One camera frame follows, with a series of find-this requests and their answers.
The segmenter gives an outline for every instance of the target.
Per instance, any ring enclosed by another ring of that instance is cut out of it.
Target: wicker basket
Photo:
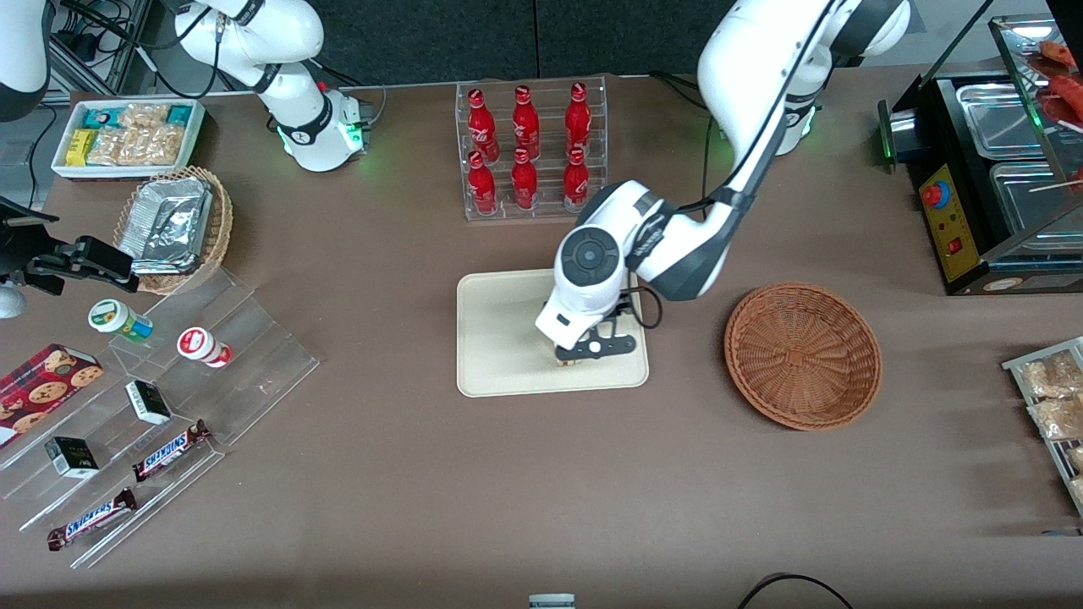
[[[199,178],[214,189],[210,219],[207,221],[207,231],[204,234],[201,260],[196,270],[186,275],[140,275],[140,291],[166,296],[177,291],[185,281],[188,281],[185,289],[201,284],[222,263],[225,250],[230,246],[230,230],[233,229],[233,203],[230,202],[230,194],[222,187],[222,182],[213,173],[198,167],[185,167],[178,171],[155,176],[149,181],[179,180],[181,178]],[[120,221],[117,222],[117,228],[113,231],[114,247],[120,245],[120,235],[123,234],[125,226],[128,224],[128,215],[131,212],[134,199],[135,193],[132,193],[132,196],[128,197],[128,205],[120,212]]]
[[[861,314],[804,283],[748,294],[726,325],[723,350],[741,393],[795,429],[852,423],[873,403],[883,376],[879,346]]]

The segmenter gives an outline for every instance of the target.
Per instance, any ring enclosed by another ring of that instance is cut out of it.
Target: coca-cola bottle
[[[516,87],[516,111],[511,113],[511,122],[516,128],[516,145],[526,148],[531,160],[542,156],[542,132],[538,122],[538,111],[531,103],[531,88],[520,85]]]
[[[590,106],[587,105],[587,86],[582,82],[572,85],[572,103],[564,113],[564,129],[567,131],[565,151],[572,154],[573,148],[583,148],[583,154],[590,150]]]
[[[467,182],[470,184],[474,208],[482,216],[492,216],[496,213],[496,181],[493,180],[493,172],[485,167],[485,159],[480,152],[470,151],[467,158],[470,161]]]
[[[524,211],[534,209],[538,200],[538,172],[531,163],[526,148],[516,148],[516,166],[511,168],[511,184],[516,191],[516,205]]]
[[[474,146],[485,157],[485,164],[492,165],[500,158],[500,144],[496,141],[496,121],[493,113],[485,107],[485,95],[481,89],[471,89],[467,93],[470,100],[470,139]]]
[[[564,168],[564,209],[578,213],[587,202],[587,182],[590,172],[583,165],[583,148],[572,148],[569,165]]]

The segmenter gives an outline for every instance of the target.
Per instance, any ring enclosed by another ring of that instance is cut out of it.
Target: aluminum foil
[[[132,272],[143,275],[194,271],[199,264],[213,198],[211,186],[198,178],[142,185],[119,246],[134,259]]]

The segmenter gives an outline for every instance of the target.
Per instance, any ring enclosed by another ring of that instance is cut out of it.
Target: red button
[[[940,190],[940,186],[932,184],[922,191],[922,203],[928,205],[929,207],[935,207],[943,198],[944,193]]]

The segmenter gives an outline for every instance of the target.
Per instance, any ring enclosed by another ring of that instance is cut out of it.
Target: small black box
[[[125,390],[128,391],[128,401],[132,403],[135,416],[140,420],[152,425],[169,423],[169,409],[157,387],[142,380],[133,380],[125,387]]]
[[[45,442],[45,452],[61,476],[90,478],[97,474],[97,463],[84,440],[54,436]]]

